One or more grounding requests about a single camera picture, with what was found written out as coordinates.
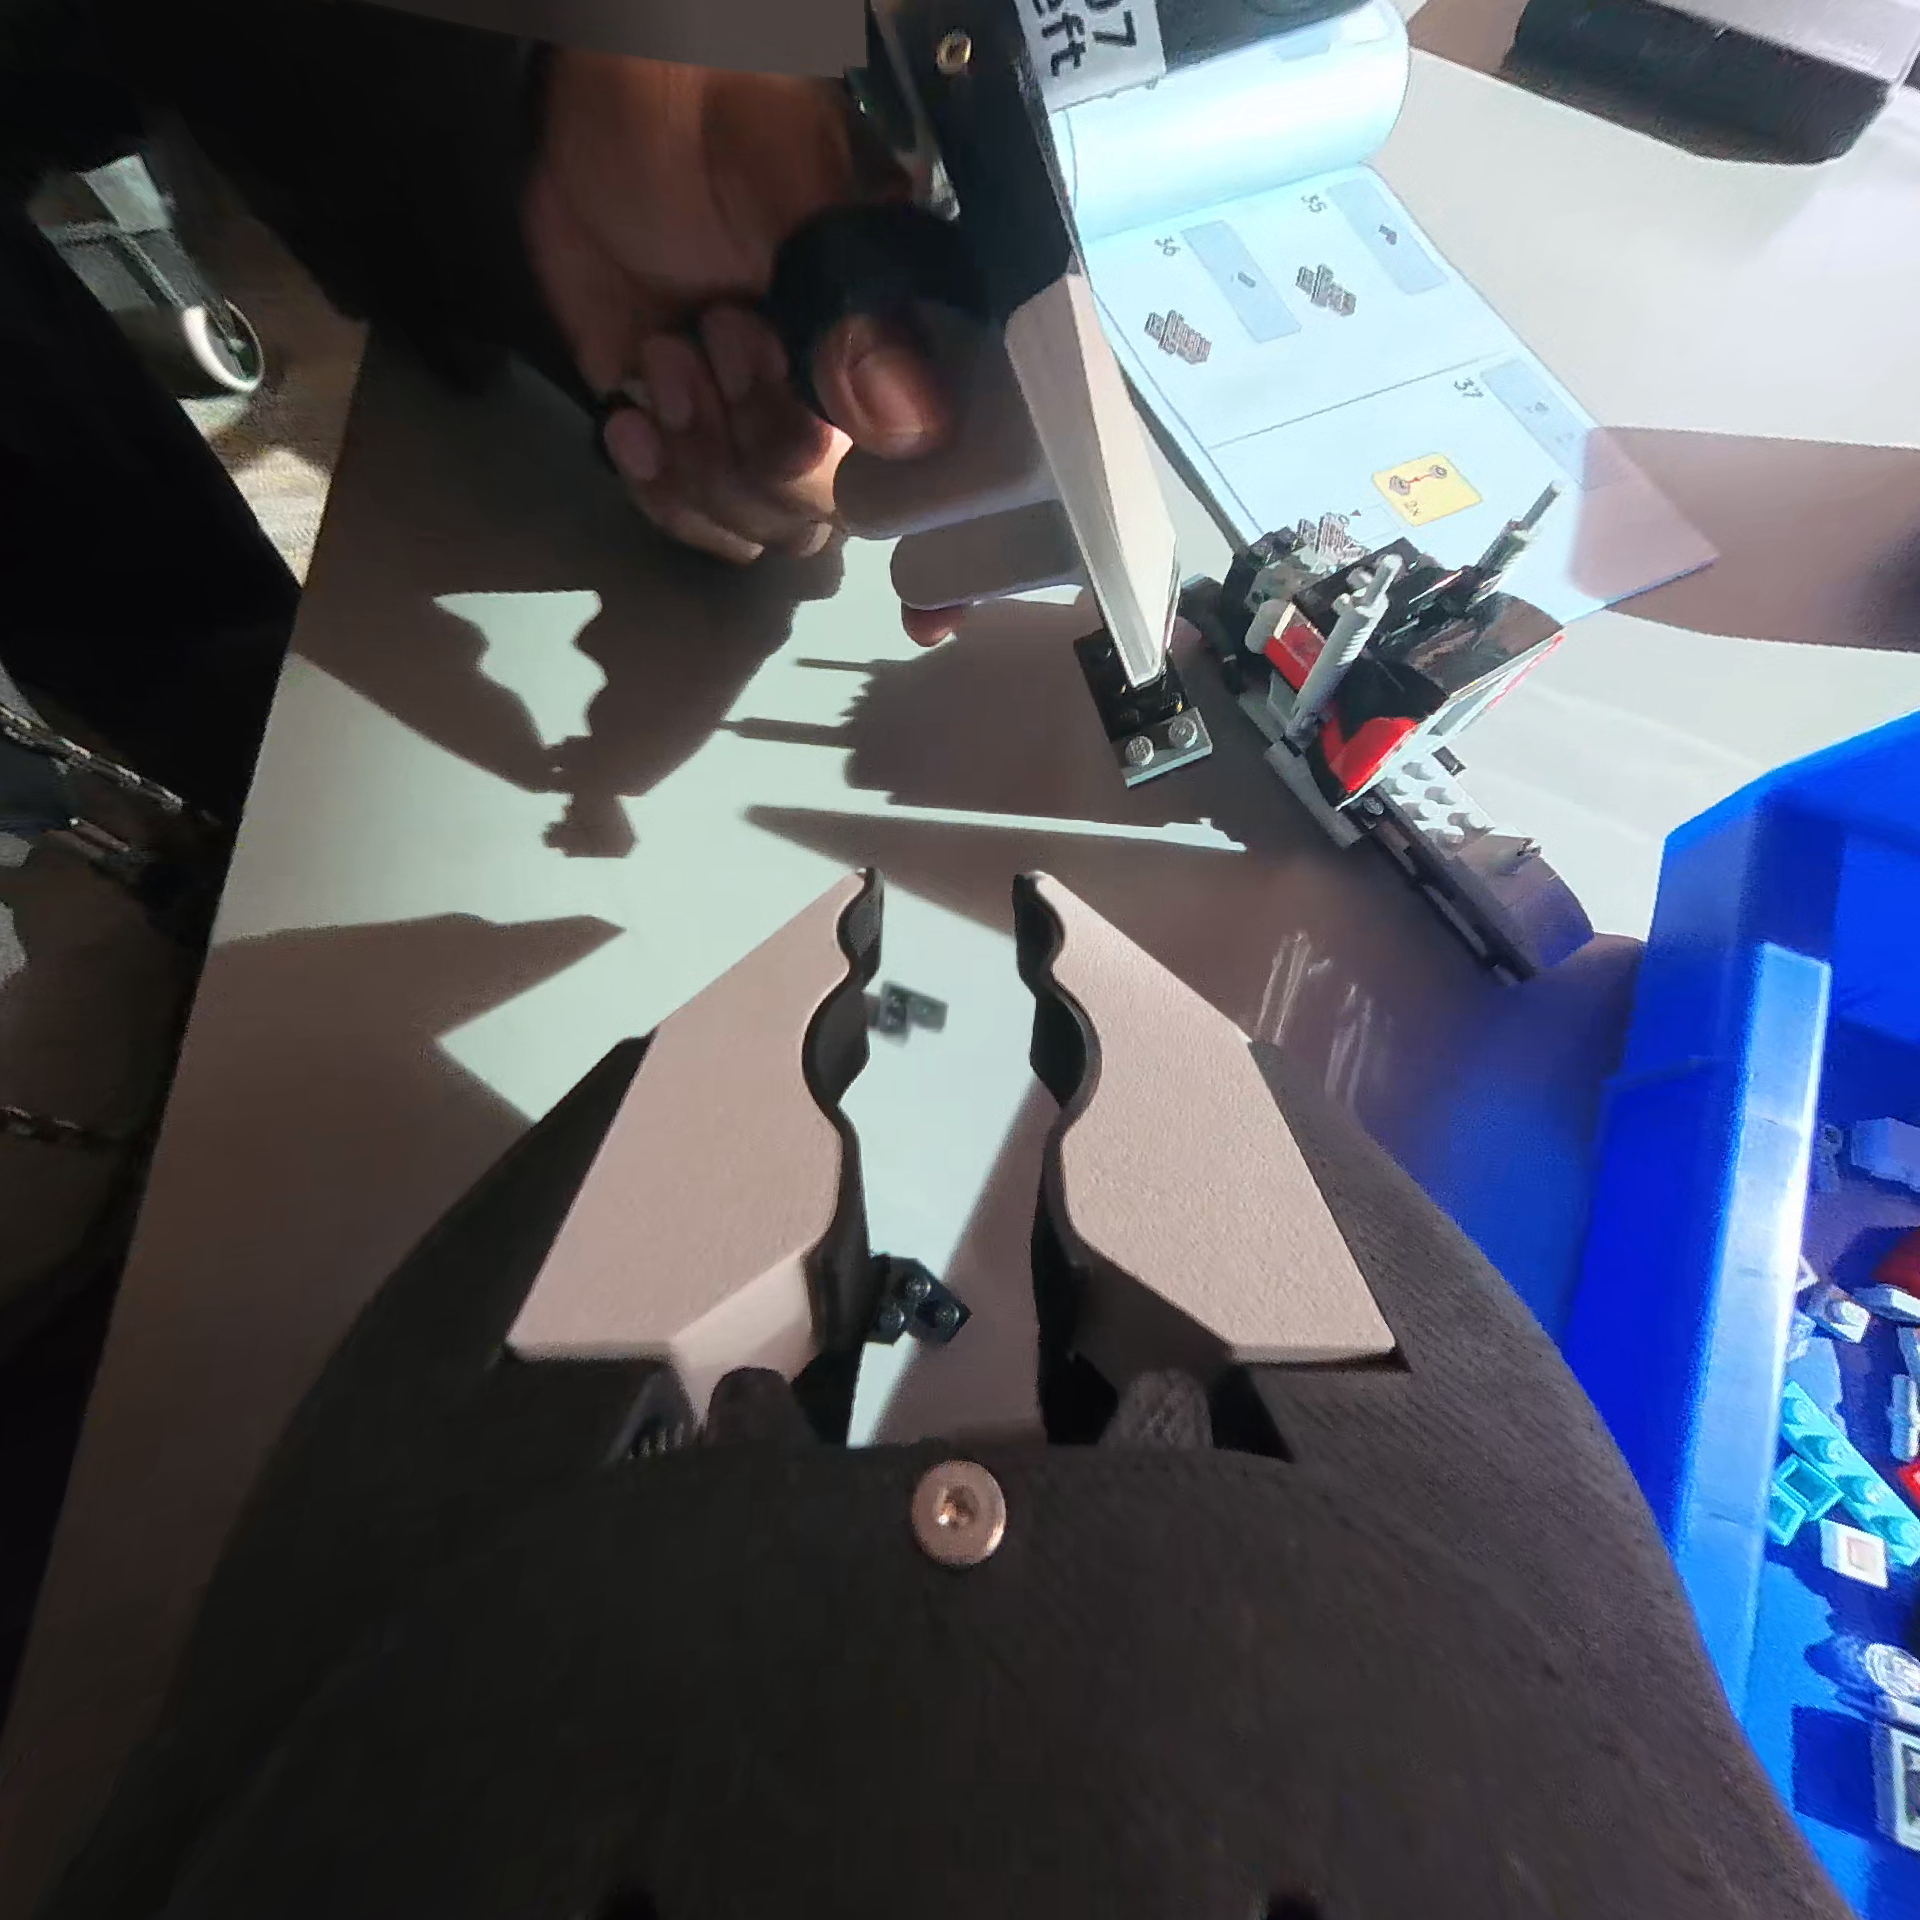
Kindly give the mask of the black studded brick plate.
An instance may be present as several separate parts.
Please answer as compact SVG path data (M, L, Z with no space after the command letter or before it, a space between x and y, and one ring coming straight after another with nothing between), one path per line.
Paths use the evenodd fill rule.
M1101 725L1119 760L1129 760L1129 739L1155 739L1184 713L1181 664L1160 656L1160 673L1150 686L1129 686L1129 664L1119 664L1104 624L1074 639L1074 673L1085 673Z

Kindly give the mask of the small black corner brick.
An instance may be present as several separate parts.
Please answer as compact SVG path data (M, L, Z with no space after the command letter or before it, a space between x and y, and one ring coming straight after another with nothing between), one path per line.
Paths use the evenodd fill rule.
M921 1256L872 1256L872 1327L865 1346L952 1346L965 1331L965 1301Z

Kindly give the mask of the pile of mixed toy bricks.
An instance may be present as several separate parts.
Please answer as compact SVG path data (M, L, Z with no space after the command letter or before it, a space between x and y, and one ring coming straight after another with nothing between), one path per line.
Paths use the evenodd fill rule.
M1828 1118L1789 1281L1749 1748L1855 1910L1912 1910L1920 1126Z

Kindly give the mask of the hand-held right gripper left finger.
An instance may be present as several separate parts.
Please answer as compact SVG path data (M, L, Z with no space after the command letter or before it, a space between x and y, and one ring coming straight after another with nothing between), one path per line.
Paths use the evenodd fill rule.
M877 876L842 876L673 1007L506 1327L518 1360L651 1360L704 1411L737 1366L855 1378L877 1318L855 1086Z

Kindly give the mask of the person's left hand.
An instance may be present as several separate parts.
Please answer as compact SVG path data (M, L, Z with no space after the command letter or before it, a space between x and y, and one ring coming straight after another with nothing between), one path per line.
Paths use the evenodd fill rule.
M921 455L952 427L921 313L852 313L791 395L761 319L779 245L836 208L895 200L855 159L827 78L552 54L524 252L536 300L606 403L606 455L625 500L712 561L814 561L836 464Z

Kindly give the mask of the grey chair base caster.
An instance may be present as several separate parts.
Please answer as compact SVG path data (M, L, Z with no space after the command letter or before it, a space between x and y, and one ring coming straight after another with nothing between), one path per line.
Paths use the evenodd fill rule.
M31 218L174 403L265 395L253 319L183 245L174 200L136 155L45 173Z

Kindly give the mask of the toy brick truck model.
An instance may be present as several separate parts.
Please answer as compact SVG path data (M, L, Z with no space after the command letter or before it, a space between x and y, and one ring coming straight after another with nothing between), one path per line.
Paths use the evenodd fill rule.
M1495 831L1457 739L1555 656L1561 624L1502 592L1555 480L1464 566L1408 536L1360 553L1335 517L1264 529L1181 622L1206 639L1264 774L1351 849L1377 845L1495 981L1593 948L1547 849Z

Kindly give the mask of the light grey brick plate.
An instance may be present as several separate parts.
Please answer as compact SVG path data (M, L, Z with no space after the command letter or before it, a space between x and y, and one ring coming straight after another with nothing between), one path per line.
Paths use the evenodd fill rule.
M1206 760L1211 760L1211 735L1192 707L1171 717L1150 717L1142 735L1119 735L1119 753L1110 753L1119 787L1150 787L1150 775L1171 775L1171 774L1206 762Z

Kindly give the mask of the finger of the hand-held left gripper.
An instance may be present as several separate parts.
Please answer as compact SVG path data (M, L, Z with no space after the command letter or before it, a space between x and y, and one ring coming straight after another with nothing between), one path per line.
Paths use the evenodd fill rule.
M827 334L827 411L855 445L836 480L855 536L1059 500L1129 686L1160 673L1181 536L1085 280L1053 280L997 326L944 307L842 319ZM903 624L935 651L965 612L903 604Z
M895 600L908 612L977 612L1036 592L1085 592L1085 553L1059 500L1022 500L895 536Z

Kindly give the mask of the black rectangular box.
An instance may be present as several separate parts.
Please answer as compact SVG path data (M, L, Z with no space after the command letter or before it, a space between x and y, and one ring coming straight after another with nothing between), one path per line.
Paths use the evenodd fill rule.
M1819 169L1920 59L1912 0L1526 0L1495 78L1699 159Z

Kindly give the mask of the grey hoodie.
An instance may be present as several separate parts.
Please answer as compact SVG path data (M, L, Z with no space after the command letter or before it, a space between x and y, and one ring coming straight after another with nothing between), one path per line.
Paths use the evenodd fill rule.
M9 845L0 883L0 1354L18 1354L122 1256L200 922L62 836Z

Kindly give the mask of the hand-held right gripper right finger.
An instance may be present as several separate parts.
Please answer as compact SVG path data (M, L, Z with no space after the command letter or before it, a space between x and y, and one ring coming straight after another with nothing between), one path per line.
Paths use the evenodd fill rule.
M1036 1075L1053 1096L1036 1214L1037 1366L1370 1366L1397 1331L1253 1052L1053 876L1009 883Z

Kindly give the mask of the light blue instruction booklet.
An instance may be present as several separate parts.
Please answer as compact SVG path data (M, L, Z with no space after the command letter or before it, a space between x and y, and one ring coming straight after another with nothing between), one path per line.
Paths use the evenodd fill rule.
M1053 96L1085 280L1160 455L1253 549L1312 525L1475 561L1555 488L1502 592L1585 622L1715 549L1555 383L1377 173L1408 91L1397 8Z

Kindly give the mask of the blue plastic bin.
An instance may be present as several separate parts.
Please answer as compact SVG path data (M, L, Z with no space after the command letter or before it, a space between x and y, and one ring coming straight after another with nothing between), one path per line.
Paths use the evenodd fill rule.
M1735 1727L1810 1142L1912 1114L1920 717L1888 717L1664 836L1561 1318Z

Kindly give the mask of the person's left forearm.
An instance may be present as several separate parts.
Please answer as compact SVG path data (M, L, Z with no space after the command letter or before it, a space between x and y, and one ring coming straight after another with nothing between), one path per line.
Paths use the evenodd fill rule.
M9 8L9 200L174 127L307 280L454 383L524 354L590 403L524 245L552 43L409 8Z

